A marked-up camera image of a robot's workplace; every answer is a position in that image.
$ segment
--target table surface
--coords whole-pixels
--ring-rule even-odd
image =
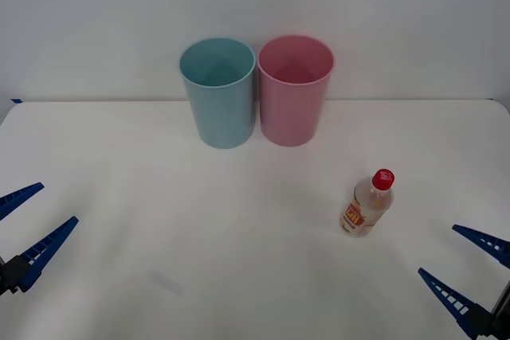
[[[492,309],[510,278],[453,224],[510,229],[510,116],[489,100],[328,101],[316,137],[203,144],[187,102],[24,103],[0,126],[4,259],[80,219],[3,340],[465,339],[424,267]],[[356,182],[394,171],[390,210],[340,232]]]

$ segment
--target cup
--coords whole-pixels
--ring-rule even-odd
[[[261,126],[270,141],[295,147],[312,139],[334,67],[333,52],[313,37],[287,35],[262,47]]]
[[[205,39],[179,61],[198,133],[220,149],[241,145],[253,133],[255,53],[227,37]]]

